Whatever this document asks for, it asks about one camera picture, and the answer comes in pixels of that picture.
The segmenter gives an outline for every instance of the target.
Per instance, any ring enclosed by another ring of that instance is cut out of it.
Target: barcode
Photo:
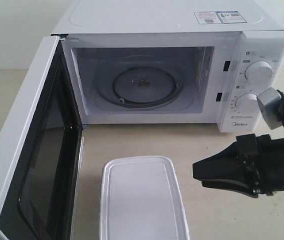
[[[213,24],[214,23],[213,19],[204,19],[204,21],[207,24]]]

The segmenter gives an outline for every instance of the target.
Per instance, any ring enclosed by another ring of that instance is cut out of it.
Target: brand logo
[[[235,126],[247,126],[247,123],[244,123],[244,122],[232,122],[231,124],[232,127],[235,127]]]

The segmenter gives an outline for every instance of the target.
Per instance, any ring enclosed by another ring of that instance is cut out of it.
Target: white wall
[[[0,69],[27,69],[71,1],[0,0]],[[284,26],[284,0],[256,1]]]

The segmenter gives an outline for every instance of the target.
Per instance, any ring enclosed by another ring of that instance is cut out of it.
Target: robotic arm
[[[270,129],[284,127],[284,93],[269,88],[257,97]],[[254,134],[236,137],[222,152],[193,164],[193,177],[203,187],[222,189],[258,198],[284,191],[284,138]]]

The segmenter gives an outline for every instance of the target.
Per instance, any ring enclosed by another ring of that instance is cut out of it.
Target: microwave top
[[[284,29],[253,0],[75,0],[52,34],[277,30]]]

